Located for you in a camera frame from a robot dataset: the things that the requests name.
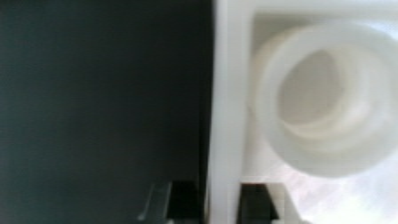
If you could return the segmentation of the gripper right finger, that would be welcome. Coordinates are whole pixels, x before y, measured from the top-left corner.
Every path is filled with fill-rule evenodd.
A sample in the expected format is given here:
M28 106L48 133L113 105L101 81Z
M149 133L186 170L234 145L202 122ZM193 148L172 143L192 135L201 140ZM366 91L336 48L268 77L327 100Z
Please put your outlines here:
M282 184L247 183L241 185L238 224L302 224Z

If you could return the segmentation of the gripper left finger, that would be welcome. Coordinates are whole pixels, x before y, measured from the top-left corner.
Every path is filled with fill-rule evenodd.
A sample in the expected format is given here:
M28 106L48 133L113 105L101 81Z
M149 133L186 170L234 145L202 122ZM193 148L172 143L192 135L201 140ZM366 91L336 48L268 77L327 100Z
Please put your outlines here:
M201 224L199 190L193 181L151 186L138 224Z

